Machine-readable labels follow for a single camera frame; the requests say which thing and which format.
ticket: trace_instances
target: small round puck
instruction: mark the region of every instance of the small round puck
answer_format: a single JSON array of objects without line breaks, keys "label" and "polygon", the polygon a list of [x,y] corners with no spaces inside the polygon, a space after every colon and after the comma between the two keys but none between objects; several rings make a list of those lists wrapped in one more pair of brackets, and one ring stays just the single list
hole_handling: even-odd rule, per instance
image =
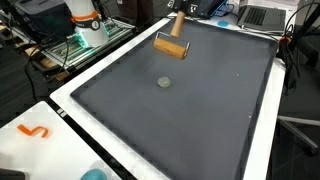
[{"label": "small round puck", "polygon": [[162,88],[167,88],[170,86],[170,79],[167,77],[161,77],[158,79],[158,85]]}]

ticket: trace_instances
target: wooden block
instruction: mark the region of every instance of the wooden block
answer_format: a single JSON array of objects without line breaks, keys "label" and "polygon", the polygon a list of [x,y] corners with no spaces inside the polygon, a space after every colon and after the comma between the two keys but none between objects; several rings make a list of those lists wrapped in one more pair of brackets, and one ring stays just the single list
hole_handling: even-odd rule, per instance
[{"label": "wooden block", "polygon": [[52,60],[49,59],[49,58],[44,58],[44,59],[42,59],[42,60],[40,61],[40,63],[41,63],[44,67],[46,67],[46,68],[51,68],[51,67],[57,65],[57,63],[55,63],[54,61],[52,61]]},{"label": "wooden block", "polygon": [[57,76],[56,76],[56,79],[58,81],[62,81],[64,80],[66,77],[68,77],[70,74],[67,72],[67,71],[64,71],[62,73],[59,73]]}]

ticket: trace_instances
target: teal object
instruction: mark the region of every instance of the teal object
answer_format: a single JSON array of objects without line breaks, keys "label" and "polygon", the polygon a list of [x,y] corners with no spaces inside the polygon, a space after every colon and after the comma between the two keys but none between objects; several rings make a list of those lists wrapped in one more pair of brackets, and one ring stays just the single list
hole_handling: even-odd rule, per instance
[{"label": "teal object", "polygon": [[218,26],[220,27],[227,27],[229,25],[229,23],[227,21],[219,21],[218,22]]},{"label": "teal object", "polygon": [[107,180],[107,176],[100,169],[92,169],[86,172],[81,180]]}]

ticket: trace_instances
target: laptop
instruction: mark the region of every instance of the laptop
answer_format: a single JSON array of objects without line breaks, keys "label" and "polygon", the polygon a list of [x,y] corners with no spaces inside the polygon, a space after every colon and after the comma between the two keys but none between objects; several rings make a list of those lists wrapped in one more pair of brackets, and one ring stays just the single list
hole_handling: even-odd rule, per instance
[{"label": "laptop", "polygon": [[238,25],[260,31],[283,32],[286,11],[264,7],[264,0],[240,0]]}]

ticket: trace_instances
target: floor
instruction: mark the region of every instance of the floor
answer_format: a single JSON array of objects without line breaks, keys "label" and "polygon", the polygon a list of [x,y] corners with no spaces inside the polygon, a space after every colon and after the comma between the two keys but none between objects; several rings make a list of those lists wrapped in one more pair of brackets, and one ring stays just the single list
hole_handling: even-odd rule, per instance
[{"label": "floor", "polygon": [[[301,1],[300,6],[311,0]],[[112,16],[118,15],[115,0],[108,1]],[[162,17],[167,14],[167,0],[154,1],[155,16]],[[298,13],[297,24],[302,24],[307,10]],[[313,46],[320,49],[320,37],[308,37]],[[0,127],[34,105],[31,87],[24,73],[27,57],[17,54],[11,47],[0,49]],[[31,68],[31,73],[37,78],[39,74]],[[49,94],[62,86],[64,82],[35,83],[38,99],[47,101]],[[312,126],[299,126],[316,143],[320,144],[320,128]],[[270,158],[269,180],[319,180],[320,156],[307,156],[303,144],[282,126],[277,125],[274,145]]]}]

